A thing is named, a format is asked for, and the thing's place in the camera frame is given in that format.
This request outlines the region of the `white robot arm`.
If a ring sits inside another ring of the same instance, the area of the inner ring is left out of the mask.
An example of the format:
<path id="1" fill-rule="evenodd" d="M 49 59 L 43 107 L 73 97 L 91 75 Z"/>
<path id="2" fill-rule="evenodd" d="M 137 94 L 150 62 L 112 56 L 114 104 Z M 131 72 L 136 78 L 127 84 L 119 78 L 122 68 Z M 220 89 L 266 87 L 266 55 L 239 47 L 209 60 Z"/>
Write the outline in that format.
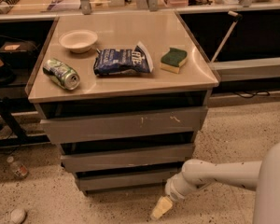
<path id="1" fill-rule="evenodd" d="M 261 161 L 214 164 L 201 160 L 184 162 L 181 171 L 169 178 L 150 217 L 161 218 L 193 191 L 221 183 L 256 192 L 253 224 L 280 224 L 280 143 Z"/>

